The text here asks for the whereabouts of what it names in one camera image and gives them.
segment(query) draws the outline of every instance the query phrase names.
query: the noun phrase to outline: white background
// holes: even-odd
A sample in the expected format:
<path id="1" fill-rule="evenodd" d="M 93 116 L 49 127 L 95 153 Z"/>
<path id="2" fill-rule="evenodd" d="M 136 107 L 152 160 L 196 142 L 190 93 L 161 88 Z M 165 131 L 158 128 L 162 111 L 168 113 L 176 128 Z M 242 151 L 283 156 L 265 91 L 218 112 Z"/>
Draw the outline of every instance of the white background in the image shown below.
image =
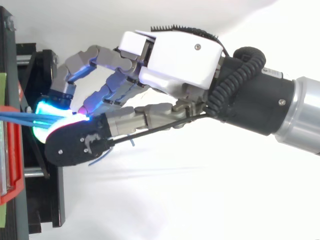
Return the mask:
<path id="1" fill-rule="evenodd" d="M 0 0 L 19 43 L 63 62 L 90 45 L 116 47 L 124 31 L 181 24 L 220 35 L 230 53 L 261 49 L 266 67 L 320 80 L 315 0 Z M 110 74 L 78 82 L 76 110 Z M 173 100 L 152 91 L 131 105 Z M 64 169 L 66 222 L 33 240 L 320 239 L 320 158 L 220 122 L 117 145 L 94 166 Z"/>

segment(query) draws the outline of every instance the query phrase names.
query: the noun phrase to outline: black bristle strip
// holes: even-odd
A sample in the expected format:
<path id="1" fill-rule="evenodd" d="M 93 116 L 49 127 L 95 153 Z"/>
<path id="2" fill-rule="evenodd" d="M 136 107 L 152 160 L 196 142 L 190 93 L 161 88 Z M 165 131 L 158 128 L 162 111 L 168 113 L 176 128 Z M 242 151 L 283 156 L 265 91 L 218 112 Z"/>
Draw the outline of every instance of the black bristle strip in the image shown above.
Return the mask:
<path id="1" fill-rule="evenodd" d="M 178 26 L 178 25 L 172 25 L 172 26 L 160 26 L 160 27 L 151 27 L 151 32 L 166 32 L 166 31 L 180 31 L 185 32 L 193 35 L 197 35 L 206 39 L 210 39 L 212 41 L 217 41 L 218 37 L 215 35 L 212 35 L 204 30 L 193 28 L 193 27 L 185 27 L 185 26 Z"/>

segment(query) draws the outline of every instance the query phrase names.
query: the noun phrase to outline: black plastic part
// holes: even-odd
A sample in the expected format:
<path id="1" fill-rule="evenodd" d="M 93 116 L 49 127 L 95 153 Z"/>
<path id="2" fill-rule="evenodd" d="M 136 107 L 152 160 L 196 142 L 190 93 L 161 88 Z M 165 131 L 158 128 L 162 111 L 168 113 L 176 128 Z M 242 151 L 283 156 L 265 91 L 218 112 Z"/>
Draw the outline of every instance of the black plastic part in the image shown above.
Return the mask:
<path id="1" fill-rule="evenodd" d="M 85 163 L 110 148 L 107 144 L 110 137 L 107 117 L 101 114 L 52 132 L 45 142 L 45 155 L 49 162 L 59 167 Z"/>
<path id="2" fill-rule="evenodd" d="M 218 117 L 223 105 L 239 91 L 244 83 L 261 73 L 266 63 L 265 55 L 254 47 L 239 48 L 234 52 L 233 57 L 241 60 L 242 64 L 224 78 L 220 77 L 216 86 L 209 91 L 207 107 L 203 109 L 213 118 Z"/>
<path id="3" fill-rule="evenodd" d="M 18 66 L 18 77 L 25 99 L 34 109 L 42 94 L 48 94 L 56 75 L 55 53 L 36 52 L 34 43 L 17 44 L 16 48 L 22 55 L 31 55 L 28 65 Z M 20 102 L 20 105 L 25 111 L 25 104 Z M 41 233 L 41 223 L 52 222 L 53 228 L 61 227 L 66 220 L 63 169 L 47 161 L 45 145 L 35 138 L 30 127 L 22 127 L 22 140 L 25 167 L 41 167 L 44 174 L 44 177 L 25 179 L 28 233 Z"/>
<path id="4" fill-rule="evenodd" d="M 226 57 L 217 82 L 238 69 L 243 62 Z M 260 73 L 247 81 L 222 107 L 218 118 L 237 127 L 268 136 L 283 123 L 295 90 L 293 81 Z M 279 100 L 285 100 L 280 106 Z"/>
<path id="5" fill-rule="evenodd" d="M 17 55 L 31 55 L 36 51 L 37 51 L 37 48 L 35 43 L 17 43 L 16 44 Z"/>
<path id="6" fill-rule="evenodd" d="M 51 89 L 49 94 L 41 96 L 38 102 L 44 101 L 57 109 L 68 110 L 70 109 L 73 97 L 74 96 L 70 94 L 65 94 Z"/>

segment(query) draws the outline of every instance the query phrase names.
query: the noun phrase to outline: blue led light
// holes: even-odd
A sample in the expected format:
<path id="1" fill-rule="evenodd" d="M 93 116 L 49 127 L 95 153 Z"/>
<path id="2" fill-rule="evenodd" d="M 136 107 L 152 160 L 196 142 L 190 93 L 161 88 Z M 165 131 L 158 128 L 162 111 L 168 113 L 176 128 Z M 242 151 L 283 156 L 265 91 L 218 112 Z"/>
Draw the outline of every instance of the blue led light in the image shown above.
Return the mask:
<path id="1" fill-rule="evenodd" d="M 54 116 L 61 116 L 61 117 L 70 117 L 73 115 L 72 110 L 62 110 L 59 108 L 56 108 L 44 101 L 40 101 L 38 105 L 36 106 L 35 110 L 36 114 L 47 114 L 47 115 L 54 115 Z M 43 129 L 39 127 L 33 127 L 33 134 L 34 136 L 41 142 L 45 143 L 46 139 L 49 135 L 49 130 L 48 129 Z"/>

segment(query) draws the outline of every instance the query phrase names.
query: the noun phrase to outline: screw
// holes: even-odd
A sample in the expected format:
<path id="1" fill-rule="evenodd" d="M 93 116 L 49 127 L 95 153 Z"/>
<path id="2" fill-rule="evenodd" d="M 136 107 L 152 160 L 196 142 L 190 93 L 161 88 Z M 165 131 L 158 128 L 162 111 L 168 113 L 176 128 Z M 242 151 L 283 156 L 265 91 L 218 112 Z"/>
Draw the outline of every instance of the screw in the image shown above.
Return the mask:
<path id="1" fill-rule="evenodd" d="M 11 32 L 14 32 L 16 29 L 15 27 L 15 17 L 14 16 L 8 16 L 5 21 L 5 27 L 9 29 Z"/>
<path id="2" fill-rule="evenodd" d="M 28 113 L 28 114 L 31 114 L 32 113 L 31 107 L 27 106 L 26 109 L 25 109 L 25 112 Z"/>
<path id="3" fill-rule="evenodd" d="M 199 50 L 201 49 L 201 45 L 200 45 L 200 44 L 196 44 L 196 45 L 194 46 L 194 49 L 197 50 L 197 51 L 199 51 Z"/>
<path id="4" fill-rule="evenodd" d="M 58 56 L 58 55 L 54 55 L 54 56 L 53 56 L 53 63 L 54 63 L 55 65 L 58 65 L 58 64 L 59 64 L 59 56 Z"/>
<path id="5" fill-rule="evenodd" d="M 278 104 L 279 104 L 279 106 L 284 106 L 284 105 L 286 105 L 286 100 L 280 99 Z"/>

